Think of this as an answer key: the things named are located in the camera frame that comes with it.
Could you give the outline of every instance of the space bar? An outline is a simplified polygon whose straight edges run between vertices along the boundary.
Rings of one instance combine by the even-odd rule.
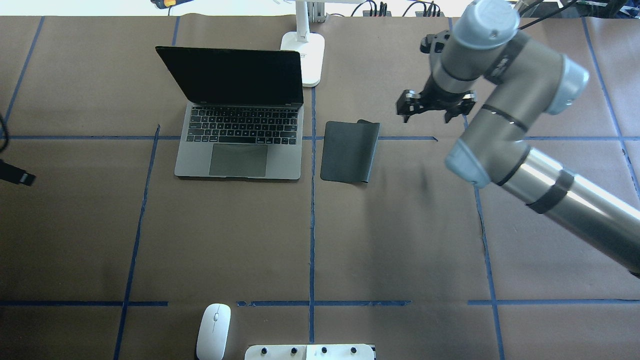
[[[246,136],[221,136],[218,142],[255,143],[255,138]]]

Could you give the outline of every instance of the white computer mouse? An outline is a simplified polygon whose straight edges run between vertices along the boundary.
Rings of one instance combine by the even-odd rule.
[[[202,315],[196,356],[199,360],[222,360],[227,346],[231,321],[231,308],[224,304],[211,304]]]

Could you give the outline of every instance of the robotic arm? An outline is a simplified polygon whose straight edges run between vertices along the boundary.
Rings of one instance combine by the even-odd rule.
[[[524,141],[543,112],[569,107],[588,73],[517,30],[517,12],[504,0],[475,0],[453,31],[428,35],[431,75],[422,92],[396,102],[404,117],[446,110],[445,122],[468,115],[471,87],[484,76],[495,90],[447,156],[449,170],[478,188],[493,182],[539,214],[581,237],[640,278],[640,211],[564,168]]]

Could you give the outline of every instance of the laptop screen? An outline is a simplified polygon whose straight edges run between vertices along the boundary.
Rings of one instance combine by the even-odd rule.
[[[300,54],[294,51],[157,46],[189,101],[197,104],[302,104]]]

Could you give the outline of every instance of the open laptop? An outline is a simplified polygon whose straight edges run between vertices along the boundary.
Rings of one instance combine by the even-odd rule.
[[[176,176],[300,178],[299,53],[164,46],[156,51],[189,100]]]

